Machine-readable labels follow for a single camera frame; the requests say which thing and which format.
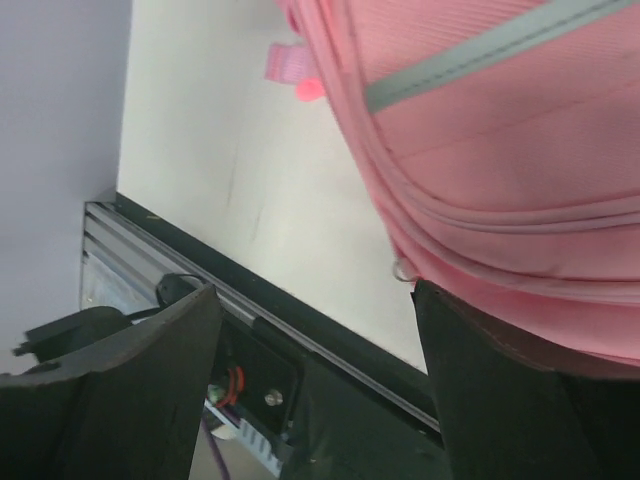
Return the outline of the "pink student backpack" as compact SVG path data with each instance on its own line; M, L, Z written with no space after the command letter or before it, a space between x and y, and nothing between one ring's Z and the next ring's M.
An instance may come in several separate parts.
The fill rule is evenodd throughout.
M564 352L639 363L639 5L283 1L401 267Z

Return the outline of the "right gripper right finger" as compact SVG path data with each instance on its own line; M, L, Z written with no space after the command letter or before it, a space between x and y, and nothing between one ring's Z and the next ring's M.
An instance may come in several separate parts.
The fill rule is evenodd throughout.
M635 479L639 370L565 348L419 281L412 299L457 479Z

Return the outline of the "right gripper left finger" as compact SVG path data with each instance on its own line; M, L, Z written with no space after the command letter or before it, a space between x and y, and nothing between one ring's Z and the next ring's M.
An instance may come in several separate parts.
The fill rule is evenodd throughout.
M133 323L98 306L26 333L1 378L5 479L185 479L223 311L203 286Z

